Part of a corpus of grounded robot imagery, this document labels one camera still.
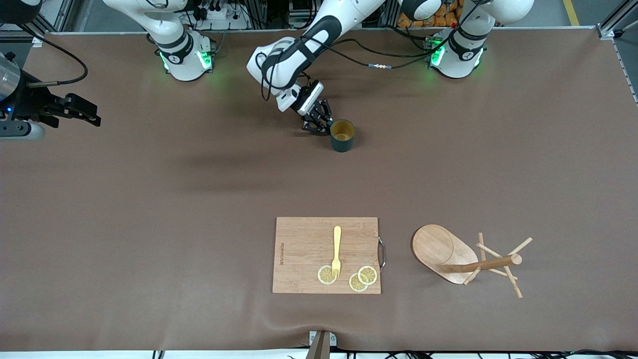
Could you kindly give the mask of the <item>dark green ribbed cup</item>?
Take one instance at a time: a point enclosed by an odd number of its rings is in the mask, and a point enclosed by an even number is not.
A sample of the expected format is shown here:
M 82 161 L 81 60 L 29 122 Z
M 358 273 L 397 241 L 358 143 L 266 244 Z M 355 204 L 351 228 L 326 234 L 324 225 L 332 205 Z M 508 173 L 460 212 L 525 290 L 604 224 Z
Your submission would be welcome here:
M 354 124 L 351 121 L 333 121 L 329 134 L 331 146 L 335 152 L 345 153 L 351 150 L 356 134 Z

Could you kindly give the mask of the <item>wooden mug tree rack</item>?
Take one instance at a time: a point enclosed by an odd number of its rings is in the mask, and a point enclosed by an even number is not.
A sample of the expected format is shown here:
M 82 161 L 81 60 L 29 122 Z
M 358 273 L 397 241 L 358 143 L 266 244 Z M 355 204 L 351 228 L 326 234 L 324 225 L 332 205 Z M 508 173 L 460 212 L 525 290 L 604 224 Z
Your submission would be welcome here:
M 507 278 L 517 298 L 521 299 L 523 295 L 512 267 L 522 263 L 519 253 L 532 241 L 532 238 L 527 238 L 508 254 L 500 255 L 485 245 L 483 234 L 479 233 L 476 244 L 479 252 L 476 253 L 448 229 L 429 224 L 413 235 L 412 251 L 419 263 L 449 283 L 467 285 L 480 272 L 487 271 Z

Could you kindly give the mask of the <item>grey electronics box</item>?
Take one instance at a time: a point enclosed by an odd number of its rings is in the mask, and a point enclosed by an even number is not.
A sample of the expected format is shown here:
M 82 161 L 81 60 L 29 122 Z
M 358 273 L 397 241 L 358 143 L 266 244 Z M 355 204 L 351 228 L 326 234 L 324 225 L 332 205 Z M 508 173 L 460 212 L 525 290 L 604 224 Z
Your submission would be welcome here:
M 322 0 L 289 0 L 287 23 L 291 28 L 305 29 L 312 23 Z

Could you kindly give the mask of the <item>yellow plastic fork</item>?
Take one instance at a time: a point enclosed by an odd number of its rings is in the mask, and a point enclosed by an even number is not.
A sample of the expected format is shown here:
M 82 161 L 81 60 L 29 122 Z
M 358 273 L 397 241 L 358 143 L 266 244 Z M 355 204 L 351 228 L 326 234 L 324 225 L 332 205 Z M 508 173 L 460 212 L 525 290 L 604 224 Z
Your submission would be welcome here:
M 333 260 L 331 264 L 333 279 L 337 279 L 341 273 L 341 234 L 342 229 L 339 225 L 333 228 Z

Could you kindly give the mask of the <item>white power strip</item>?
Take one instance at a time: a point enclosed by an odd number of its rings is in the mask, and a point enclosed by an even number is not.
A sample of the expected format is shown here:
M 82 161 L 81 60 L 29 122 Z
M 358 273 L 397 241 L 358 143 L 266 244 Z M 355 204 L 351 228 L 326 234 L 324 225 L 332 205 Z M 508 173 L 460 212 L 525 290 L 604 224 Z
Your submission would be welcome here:
M 192 5 L 194 29 L 253 29 L 248 9 L 234 0 L 192 0 Z

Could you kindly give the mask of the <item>wooden cutting board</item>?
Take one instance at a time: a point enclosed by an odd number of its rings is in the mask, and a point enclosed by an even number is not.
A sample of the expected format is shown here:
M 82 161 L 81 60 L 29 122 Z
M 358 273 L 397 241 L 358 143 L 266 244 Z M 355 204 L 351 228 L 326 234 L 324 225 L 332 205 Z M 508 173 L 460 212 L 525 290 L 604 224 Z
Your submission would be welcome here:
M 321 284 L 317 272 L 332 264 L 333 228 L 341 234 L 341 273 L 335 283 Z M 376 217 L 278 217 L 273 264 L 273 293 L 287 295 L 380 295 L 380 236 Z M 348 280 L 363 266 L 373 266 L 376 282 L 356 293 Z

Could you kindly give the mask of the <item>bag of orange snacks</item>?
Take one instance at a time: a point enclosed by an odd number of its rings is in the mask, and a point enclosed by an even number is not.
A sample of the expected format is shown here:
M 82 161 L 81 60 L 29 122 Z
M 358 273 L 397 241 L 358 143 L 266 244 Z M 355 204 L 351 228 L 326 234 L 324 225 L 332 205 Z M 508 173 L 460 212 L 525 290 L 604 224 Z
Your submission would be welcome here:
M 460 20 L 465 0 L 397 0 L 397 26 L 450 27 Z

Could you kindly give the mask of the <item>brown table mat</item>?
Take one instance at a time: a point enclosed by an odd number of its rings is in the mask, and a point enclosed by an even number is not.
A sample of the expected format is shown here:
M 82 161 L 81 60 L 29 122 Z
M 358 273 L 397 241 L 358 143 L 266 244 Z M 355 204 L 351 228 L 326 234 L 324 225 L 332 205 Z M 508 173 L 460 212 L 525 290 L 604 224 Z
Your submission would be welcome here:
M 334 152 L 262 99 L 246 63 L 285 36 L 226 35 L 212 74 L 162 70 L 144 35 L 52 35 L 98 105 L 41 141 L 0 142 L 0 351 L 246 350 L 312 330 L 357 351 L 638 352 L 638 105 L 594 29 L 496 30 L 451 80 L 330 51 L 308 74 L 357 127 Z M 376 217 L 380 295 L 272 291 L 279 216 Z M 500 255 L 447 282 L 415 232 Z

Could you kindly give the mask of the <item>silver aluminium frame rail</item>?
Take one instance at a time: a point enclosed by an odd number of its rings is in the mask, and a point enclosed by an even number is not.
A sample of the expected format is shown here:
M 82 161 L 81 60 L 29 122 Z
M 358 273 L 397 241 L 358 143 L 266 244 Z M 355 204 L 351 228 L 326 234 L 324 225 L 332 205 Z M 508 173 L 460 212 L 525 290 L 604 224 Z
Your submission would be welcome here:
M 77 0 L 41 0 L 36 18 L 27 28 L 38 33 L 61 32 L 70 21 Z
M 638 0 L 622 0 L 620 4 L 613 9 L 613 11 L 606 16 L 602 23 L 598 23 L 596 26 L 598 36 L 600 39 L 615 39 L 620 38 L 627 32 L 627 30 L 638 25 L 638 19 L 633 22 L 620 27 L 625 22 L 626 18 L 638 11 Z

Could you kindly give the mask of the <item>metal table edge bracket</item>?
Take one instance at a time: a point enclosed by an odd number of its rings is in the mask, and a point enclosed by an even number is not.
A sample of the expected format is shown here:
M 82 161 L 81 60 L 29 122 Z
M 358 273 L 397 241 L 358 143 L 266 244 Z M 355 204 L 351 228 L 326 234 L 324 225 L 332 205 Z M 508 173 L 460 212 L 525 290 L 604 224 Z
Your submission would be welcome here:
M 328 331 L 309 333 L 310 348 L 306 359 L 330 359 L 331 348 L 337 346 L 336 335 Z

